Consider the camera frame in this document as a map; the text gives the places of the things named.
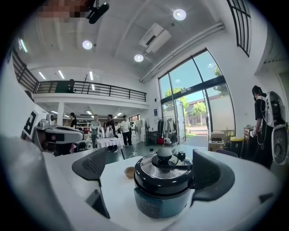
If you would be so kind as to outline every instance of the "air conditioner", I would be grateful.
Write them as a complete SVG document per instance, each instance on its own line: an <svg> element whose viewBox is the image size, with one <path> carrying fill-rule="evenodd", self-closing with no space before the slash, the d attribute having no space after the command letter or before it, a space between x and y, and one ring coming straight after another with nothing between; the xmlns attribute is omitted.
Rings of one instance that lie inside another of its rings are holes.
<svg viewBox="0 0 289 231"><path fill-rule="evenodd" d="M146 53L155 53L171 37L171 34L167 30L154 23L141 39L140 45L147 48Z"/></svg>

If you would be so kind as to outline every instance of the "yellow bin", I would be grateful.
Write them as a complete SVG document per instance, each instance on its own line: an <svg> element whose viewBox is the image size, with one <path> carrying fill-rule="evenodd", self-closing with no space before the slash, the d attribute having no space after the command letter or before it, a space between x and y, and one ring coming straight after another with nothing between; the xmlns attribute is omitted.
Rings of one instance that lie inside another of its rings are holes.
<svg viewBox="0 0 289 231"><path fill-rule="evenodd" d="M234 152L238 155L238 157L241 156L241 151L242 151L242 143L243 143L243 138L241 137L231 137L231 152Z"/></svg>

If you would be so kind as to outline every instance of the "recessed ceiling light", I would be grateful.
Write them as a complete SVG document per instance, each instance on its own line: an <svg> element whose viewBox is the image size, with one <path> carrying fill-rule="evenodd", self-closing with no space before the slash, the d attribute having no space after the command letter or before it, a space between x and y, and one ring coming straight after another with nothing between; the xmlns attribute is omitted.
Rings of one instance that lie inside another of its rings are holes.
<svg viewBox="0 0 289 231"><path fill-rule="evenodd" d="M186 12L182 9L177 9L173 12L173 17L178 21L182 21L186 18Z"/></svg>
<svg viewBox="0 0 289 231"><path fill-rule="evenodd" d="M41 72L39 72L39 74L41 75L41 77L42 77L43 79L46 79Z"/></svg>
<svg viewBox="0 0 289 231"><path fill-rule="evenodd" d="M142 55L136 55L135 56L135 61L136 62L141 62L142 60L144 60L144 57Z"/></svg>
<svg viewBox="0 0 289 231"><path fill-rule="evenodd" d="M92 42L91 41L88 41L88 40L85 40L83 43L82 43L82 47L86 50L91 50L92 48Z"/></svg>
<svg viewBox="0 0 289 231"><path fill-rule="evenodd" d="M24 49L24 51L27 53L28 51L27 51L26 46L25 46L25 44L24 44L22 39L20 39L20 43L21 43L22 48Z"/></svg>
<svg viewBox="0 0 289 231"><path fill-rule="evenodd" d="M89 75L90 75L90 80L93 80L93 74L92 74L92 71L89 72Z"/></svg>
<svg viewBox="0 0 289 231"><path fill-rule="evenodd" d="M60 74L60 76L64 79L64 76L62 74L62 72L59 70L58 73Z"/></svg>

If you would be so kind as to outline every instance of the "white shirt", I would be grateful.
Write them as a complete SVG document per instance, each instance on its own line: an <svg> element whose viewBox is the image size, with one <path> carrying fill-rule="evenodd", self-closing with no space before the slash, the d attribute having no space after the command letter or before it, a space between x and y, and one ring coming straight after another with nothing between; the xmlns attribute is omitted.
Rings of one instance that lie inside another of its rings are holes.
<svg viewBox="0 0 289 231"><path fill-rule="evenodd" d="M121 122L121 130L123 133L129 132L129 128L131 127L131 124L129 121L122 121Z"/></svg>

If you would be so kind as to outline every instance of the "small bowl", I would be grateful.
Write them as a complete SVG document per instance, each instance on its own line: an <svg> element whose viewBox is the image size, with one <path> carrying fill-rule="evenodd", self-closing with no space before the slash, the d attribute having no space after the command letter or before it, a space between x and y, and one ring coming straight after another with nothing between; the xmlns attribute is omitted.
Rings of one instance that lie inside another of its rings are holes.
<svg viewBox="0 0 289 231"><path fill-rule="evenodd" d="M127 178L133 179L134 178L134 174L135 174L135 167L126 168L124 173L127 176Z"/></svg>

